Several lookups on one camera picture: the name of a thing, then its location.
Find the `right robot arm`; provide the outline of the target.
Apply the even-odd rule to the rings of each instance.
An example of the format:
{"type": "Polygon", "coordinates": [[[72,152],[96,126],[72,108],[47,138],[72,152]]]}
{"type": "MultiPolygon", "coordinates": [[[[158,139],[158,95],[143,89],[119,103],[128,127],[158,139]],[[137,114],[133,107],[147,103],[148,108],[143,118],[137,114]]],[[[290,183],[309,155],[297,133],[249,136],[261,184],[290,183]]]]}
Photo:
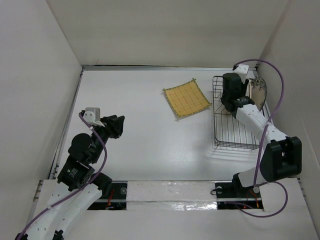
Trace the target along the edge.
{"type": "Polygon", "coordinates": [[[254,168],[233,175],[231,191],[242,197],[250,188],[299,175],[302,172],[302,142],[277,129],[246,95],[249,81],[237,73],[222,76],[221,103],[233,118],[259,140],[254,168]]]}

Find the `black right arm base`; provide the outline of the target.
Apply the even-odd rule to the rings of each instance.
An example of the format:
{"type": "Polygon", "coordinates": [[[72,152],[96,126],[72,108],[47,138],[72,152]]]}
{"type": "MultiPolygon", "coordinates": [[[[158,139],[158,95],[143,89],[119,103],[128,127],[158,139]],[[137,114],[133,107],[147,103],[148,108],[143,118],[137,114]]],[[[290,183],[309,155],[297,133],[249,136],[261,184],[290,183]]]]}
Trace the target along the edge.
{"type": "Polygon", "coordinates": [[[222,199],[242,199],[248,197],[260,198],[260,192],[254,192],[254,187],[243,187],[239,180],[239,173],[233,175],[231,182],[216,182],[213,190],[210,191],[211,195],[217,196],[222,199]]]}

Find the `blue white floral plate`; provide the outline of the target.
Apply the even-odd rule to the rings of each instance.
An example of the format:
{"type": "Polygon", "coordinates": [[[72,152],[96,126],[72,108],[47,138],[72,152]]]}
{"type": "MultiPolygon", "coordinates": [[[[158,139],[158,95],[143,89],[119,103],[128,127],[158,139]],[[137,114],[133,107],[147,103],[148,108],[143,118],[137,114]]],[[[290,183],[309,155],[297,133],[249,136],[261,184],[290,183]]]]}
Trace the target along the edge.
{"type": "Polygon", "coordinates": [[[267,84],[262,77],[251,78],[250,83],[250,98],[254,101],[258,110],[261,111],[264,107],[267,98],[267,84]]]}

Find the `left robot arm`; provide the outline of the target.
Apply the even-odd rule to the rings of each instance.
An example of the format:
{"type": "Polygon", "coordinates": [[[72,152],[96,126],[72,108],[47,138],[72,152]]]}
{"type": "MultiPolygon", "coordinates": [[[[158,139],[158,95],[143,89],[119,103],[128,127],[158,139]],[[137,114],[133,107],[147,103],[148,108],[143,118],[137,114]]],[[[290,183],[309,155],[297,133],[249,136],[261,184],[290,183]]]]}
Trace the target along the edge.
{"type": "Polygon", "coordinates": [[[17,234],[17,240],[65,240],[84,212],[96,200],[111,194],[113,180],[102,168],[95,170],[92,165],[101,154],[104,154],[102,165],[106,164],[106,143],[122,135],[125,117],[100,117],[88,109],[78,116],[92,133],[73,137],[46,208],[17,234]]]}

